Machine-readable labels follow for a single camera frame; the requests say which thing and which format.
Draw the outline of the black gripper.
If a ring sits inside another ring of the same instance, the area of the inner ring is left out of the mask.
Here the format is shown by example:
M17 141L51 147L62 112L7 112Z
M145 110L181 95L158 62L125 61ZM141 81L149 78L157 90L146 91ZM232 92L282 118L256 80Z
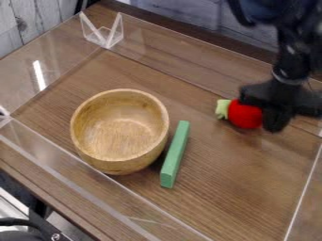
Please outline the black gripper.
M277 79L241 87L244 104L264 109L264 128L280 133L290 124L294 115L322 117L322 92L302 85L288 85Z

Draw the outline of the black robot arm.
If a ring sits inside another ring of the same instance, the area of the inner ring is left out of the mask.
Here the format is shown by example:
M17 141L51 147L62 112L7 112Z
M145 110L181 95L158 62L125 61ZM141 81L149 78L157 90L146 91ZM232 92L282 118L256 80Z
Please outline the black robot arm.
M298 116L322 117L322 90L305 87L322 72L322 0L228 0L246 27L277 29L278 57L272 79L241 87L240 100L264 110L264 128L281 132Z

